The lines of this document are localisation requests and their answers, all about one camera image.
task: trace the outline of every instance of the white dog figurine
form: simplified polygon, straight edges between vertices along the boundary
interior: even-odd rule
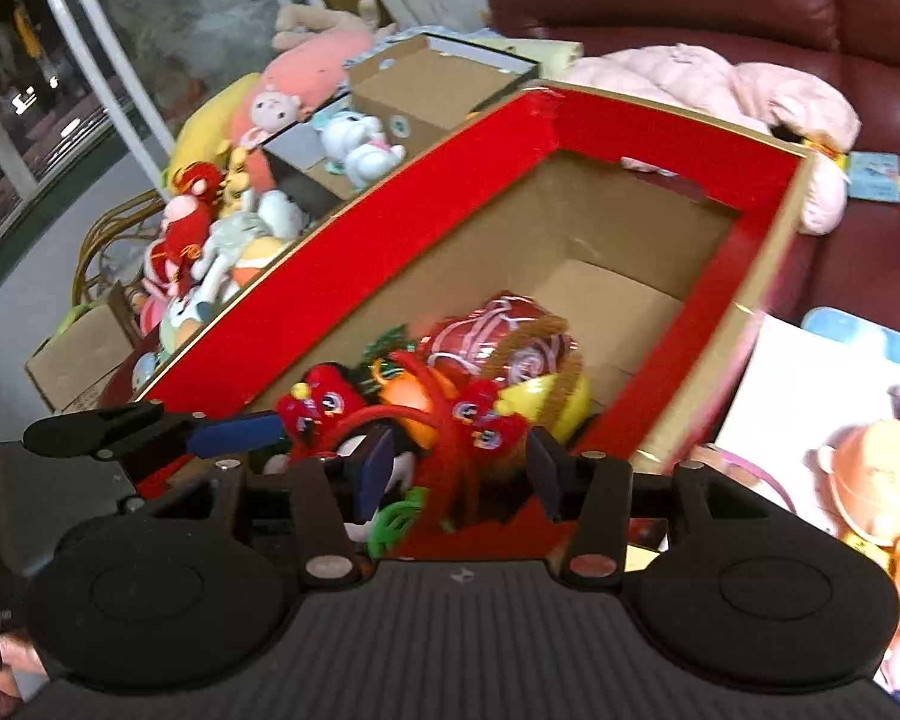
[[[331,170],[341,172],[346,156],[354,148],[373,140],[383,140],[384,130],[380,119],[353,111],[334,114],[320,132],[320,142],[330,158]]]
[[[357,146],[343,161],[343,170],[350,183],[365,189],[403,162],[407,150],[403,146],[388,146],[383,141],[370,141]]]

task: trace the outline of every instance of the shiny red package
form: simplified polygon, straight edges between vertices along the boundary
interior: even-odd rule
[[[468,317],[447,317],[438,322],[420,341],[418,354],[462,389],[472,376],[480,375],[497,344],[521,323],[549,315],[533,298],[501,292]],[[556,373],[572,347],[567,334],[535,338],[511,355],[498,381],[510,386]]]

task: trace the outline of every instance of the toy eye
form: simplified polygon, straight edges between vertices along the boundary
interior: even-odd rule
[[[343,411],[343,398],[336,392],[327,392],[320,399],[320,408],[324,413],[341,413]]]
[[[471,423],[477,415],[477,404],[463,401],[453,406],[453,416],[461,422]]]
[[[477,433],[473,440],[473,445],[477,449],[485,449],[487,451],[499,449],[501,443],[503,442],[500,439],[500,434],[495,430],[482,430],[480,433]]]

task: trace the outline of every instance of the floor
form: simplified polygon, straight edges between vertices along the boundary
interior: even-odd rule
[[[98,175],[89,188],[72,204],[75,193],[61,188],[60,197],[48,199],[0,255],[1,442],[18,440],[29,423],[50,414],[24,363],[69,310],[77,252],[87,229],[118,203],[151,189],[129,155],[114,162],[97,154],[88,164],[96,165]]]

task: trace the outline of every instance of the ribbed black surface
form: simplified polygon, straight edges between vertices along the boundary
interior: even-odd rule
[[[566,589],[539,562],[385,562],[360,589],[308,598],[269,653],[210,688],[114,697],[57,682],[16,716],[880,720],[900,706],[870,682],[813,697],[711,685],[650,648],[615,598]]]

